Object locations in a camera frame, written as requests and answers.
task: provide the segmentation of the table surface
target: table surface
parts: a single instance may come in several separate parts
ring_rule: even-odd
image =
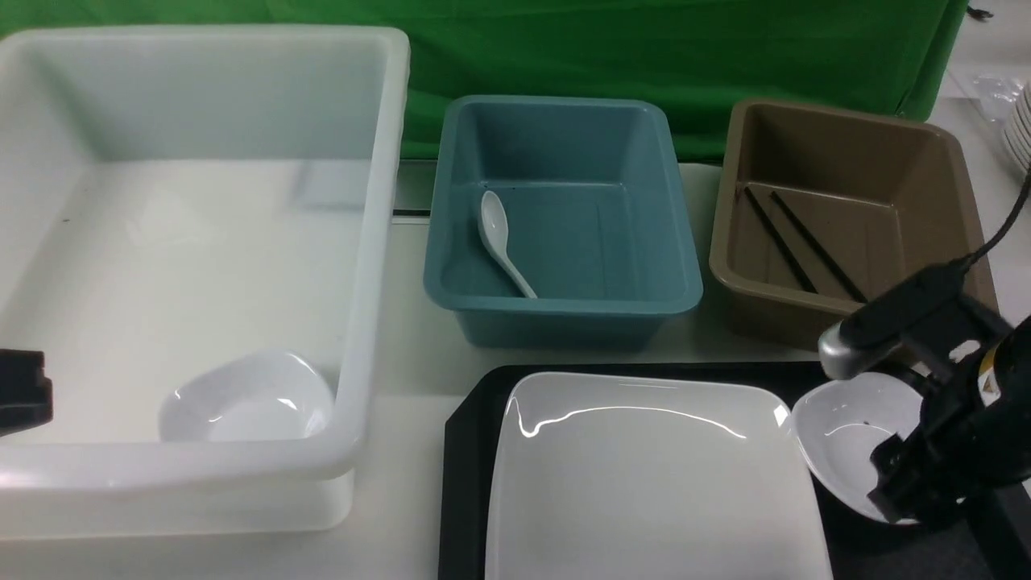
[[[963,25],[952,77],[978,63],[1031,71],[1011,55],[1027,46],[1007,10],[1031,16],[1031,3],[996,0],[995,23]],[[1024,50],[1024,55],[1031,52]],[[963,144],[986,238],[1016,198],[1020,176],[995,148],[992,128],[972,101],[939,99],[930,122]],[[426,196],[432,168],[402,165],[399,197]],[[695,241],[707,263],[720,169],[683,165]],[[403,191],[405,187],[420,191]],[[444,421],[488,371],[530,363],[689,363],[809,360],[813,355],[731,335],[726,295],[708,275],[705,299],[670,322],[637,355],[485,351],[467,345],[454,316],[422,286],[425,218],[397,218],[391,231],[374,375],[370,433],[357,472],[355,507],[337,528],[309,534],[0,543],[0,577],[18,580],[100,578],[432,579],[436,577]],[[1010,322],[1031,314],[1031,210],[990,254],[1000,310]]]

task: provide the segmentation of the black object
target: black object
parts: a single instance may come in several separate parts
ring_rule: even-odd
[[[922,379],[882,365],[918,390]],[[484,578],[491,481],[505,405],[524,377],[561,371],[754,385],[794,404],[825,383],[816,363],[503,367],[484,377],[447,420],[444,435],[438,580]],[[940,531],[900,530],[852,512],[822,489],[817,498],[835,580],[1008,580],[1031,578],[1031,499],[1016,486],[966,508]],[[646,578],[642,571],[641,578]]]
[[[831,273],[834,274],[834,278],[838,280],[838,283],[840,283],[842,287],[844,287],[844,292],[847,293],[850,297],[852,297],[852,300],[856,301],[857,303],[866,303],[866,297],[863,295],[862,292],[860,292],[859,286],[856,285],[856,283],[852,280],[852,278],[849,277],[849,274],[846,274],[844,270],[841,269],[841,266],[839,266],[838,263],[834,261],[834,258],[832,258],[831,254],[827,252],[827,249],[825,249],[823,244],[821,244],[820,241],[816,238],[816,236],[812,235],[812,232],[809,231],[809,228],[805,227],[805,224],[802,223],[802,219],[798,218],[798,215],[796,215],[795,212],[791,210],[791,207],[789,207],[788,204],[785,203],[783,199],[780,199],[780,196],[777,195],[775,191],[770,192],[770,197],[773,198],[773,202],[776,203],[778,207],[780,207],[780,210],[784,211],[784,214],[788,216],[788,220],[791,221],[791,225],[795,226],[795,229],[798,230],[798,233],[802,236],[802,239],[804,239],[805,242],[809,245],[809,247],[811,247],[812,250],[817,253],[817,257],[820,258],[820,261],[822,261],[824,265],[827,266],[827,269],[831,270]]]
[[[759,205],[759,201],[756,199],[756,196],[752,194],[751,189],[744,187],[744,197],[749,199],[749,203],[752,204],[752,208],[756,210],[756,214],[759,216],[759,221],[763,224],[763,229],[766,230],[766,233],[773,239],[773,244],[776,245],[777,251],[780,252],[784,261],[788,262],[788,267],[791,268],[791,273],[795,276],[799,285],[801,285],[802,289],[805,289],[806,293],[816,295],[817,286],[812,284],[812,280],[809,279],[809,276],[805,275],[805,270],[802,269],[802,265],[798,263],[798,260],[795,259],[795,254],[791,252],[791,247],[788,247],[784,238],[780,237],[780,233],[777,232],[775,227],[773,227],[773,221],[770,220],[766,211],[763,211],[762,206]]]
[[[980,8],[974,8],[971,6],[967,6],[967,14],[977,22],[988,22],[988,19],[995,15],[988,10],[983,10]]]
[[[43,375],[43,353],[0,349],[0,437],[53,418],[53,385]]]

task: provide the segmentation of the plastic container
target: plastic container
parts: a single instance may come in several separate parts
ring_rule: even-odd
[[[741,195],[747,186],[818,295],[802,292]],[[922,123],[814,105],[746,100],[733,110],[709,265],[733,296],[735,333],[816,350],[860,305],[770,198],[776,191],[872,300],[924,266],[984,242],[959,141]],[[966,292],[997,309],[988,260]]]
[[[477,230],[498,194],[524,299]],[[702,295],[666,116],[637,101],[466,97],[444,117],[424,284],[481,347],[643,348]]]
[[[0,42],[0,345],[43,351],[54,399],[53,421],[0,440],[0,539],[340,522],[407,74],[407,38],[392,29]],[[276,348],[335,387],[322,431],[159,433],[175,389]]]

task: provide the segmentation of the black cable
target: black cable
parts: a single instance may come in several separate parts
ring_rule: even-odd
[[[1002,238],[1009,232],[1009,228],[1013,227],[1013,224],[1017,221],[1017,217],[1021,214],[1021,209],[1024,208],[1024,203],[1028,200],[1029,193],[1031,193],[1031,167],[1028,167],[1028,174],[1024,177],[1024,184],[1021,185],[1021,192],[1017,195],[1017,201],[1013,202],[1013,208],[1009,210],[1009,214],[1006,215],[1006,219],[1002,221],[1001,226],[999,226],[999,231],[995,232],[995,235],[986,241],[984,245],[963,259],[964,273],[977,263],[977,260],[984,258],[985,254],[992,249],[992,247],[995,247],[999,241],[1002,241]]]

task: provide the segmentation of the white bowl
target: white bowl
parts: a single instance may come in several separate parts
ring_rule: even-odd
[[[880,373],[832,381],[810,391],[795,404],[792,421],[812,475],[845,506],[888,523],[867,498],[877,484],[870,454],[893,434],[904,439],[917,429],[922,402],[909,385]]]
[[[527,377],[502,419],[486,578],[830,580],[787,419],[753,387]]]
[[[267,351],[175,389],[161,407],[161,441],[305,439],[333,416],[333,393],[300,356]]]

